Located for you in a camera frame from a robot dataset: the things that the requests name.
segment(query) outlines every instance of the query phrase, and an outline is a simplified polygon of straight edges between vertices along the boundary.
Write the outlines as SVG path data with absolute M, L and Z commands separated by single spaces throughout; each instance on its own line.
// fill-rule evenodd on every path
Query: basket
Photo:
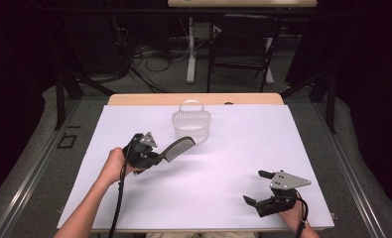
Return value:
M 183 108 L 199 108 L 199 110 L 184 110 Z M 197 100 L 187 100 L 180 105 L 180 110 L 172 117 L 177 138 L 190 136 L 198 144 L 208 137 L 210 125 L 210 113 L 204 110 L 204 106 Z

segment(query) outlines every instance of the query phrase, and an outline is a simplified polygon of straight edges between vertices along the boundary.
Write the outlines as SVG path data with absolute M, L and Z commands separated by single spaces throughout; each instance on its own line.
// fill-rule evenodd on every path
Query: table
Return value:
M 149 130 L 159 152 L 175 141 L 172 114 L 187 99 L 200 100 L 210 112 L 209 138 L 169 164 L 161 162 L 126 178 L 118 232 L 286 230 L 276 214 L 260 218 L 242 198 L 248 195 L 262 200 L 271 196 L 269 182 L 257 175 L 259 170 L 285 170 L 311 180 L 311 185 L 298 189 L 309 203 L 309 221 L 316 229 L 333 227 L 295 122 L 277 93 L 112 95 L 58 227 L 91 187 L 110 149 L 124 146 L 135 133 Z M 117 196 L 115 184 L 102 199 L 93 232 L 109 230 Z
M 270 7 L 270 8 L 307 8 L 316 7 L 317 0 L 168 0 L 168 6 L 181 8 L 212 8 L 212 7 Z M 196 71 L 196 51 L 194 42 L 194 18 L 190 17 L 189 23 L 189 39 L 190 39 L 190 58 L 189 69 L 187 72 L 187 83 L 195 82 Z M 267 70 L 266 75 L 267 84 L 273 84 L 274 79 L 271 70 Z

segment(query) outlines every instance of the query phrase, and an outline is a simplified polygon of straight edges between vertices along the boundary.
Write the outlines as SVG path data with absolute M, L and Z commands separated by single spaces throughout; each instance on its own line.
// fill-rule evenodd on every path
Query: chair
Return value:
M 262 71 L 260 85 L 254 86 L 262 92 L 280 34 L 279 21 L 263 15 L 223 14 L 212 19 L 209 33 L 207 92 L 213 84 L 211 75 L 215 67 L 254 69 L 257 70 L 255 77 Z

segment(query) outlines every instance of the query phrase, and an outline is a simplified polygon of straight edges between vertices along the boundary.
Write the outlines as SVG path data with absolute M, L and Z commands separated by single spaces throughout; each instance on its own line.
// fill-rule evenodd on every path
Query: person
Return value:
M 71 216 L 66 220 L 60 230 L 56 233 L 55 238 L 80 238 L 88 237 L 93 225 L 94 218 L 96 217 L 97 209 L 99 208 L 100 201 L 104 194 L 108 191 L 109 187 L 115 182 L 120 180 L 120 173 L 123 166 L 126 164 L 126 159 L 122 154 L 122 148 L 115 148 L 109 152 L 108 158 L 99 173 L 96 181 L 91 186 L 87 195 L 74 210 Z M 133 168 L 126 164 L 125 175 L 141 171 L 141 169 Z M 302 205 L 299 201 L 295 204 L 294 208 L 278 213 L 282 220 L 294 232 L 297 231 L 298 225 L 302 217 Z M 193 237 L 193 233 L 182 234 L 186 237 Z M 251 237 L 254 233 L 251 232 L 218 232 L 218 233 L 203 233 L 203 237 Z M 164 236 L 170 237 L 167 233 L 148 233 L 148 236 Z M 302 233 L 302 238 L 318 238 L 319 235 L 313 230 L 307 222 L 306 227 Z

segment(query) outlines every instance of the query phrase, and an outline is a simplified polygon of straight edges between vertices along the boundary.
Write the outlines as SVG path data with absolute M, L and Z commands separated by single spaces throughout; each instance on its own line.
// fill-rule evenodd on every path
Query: human arm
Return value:
M 55 237 L 79 238 L 89 236 L 100 201 L 109 187 L 120 180 L 120 173 L 124 163 L 125 158 L 121 148 L 115 148 L 109 152 L 108 159 L 96 181 Z M 136 171 L 136 169 L 127 164 L 125 174 L 128 175 L 133 171 Z
M 297 232 L 302 220 L 302 203 L 297 200 L 292 209 L 279 212 L 278 214 L 292 231 Z M 320 238 L 320 236 L 311 227 L 310 223 L 306 222 L 301 238 Z

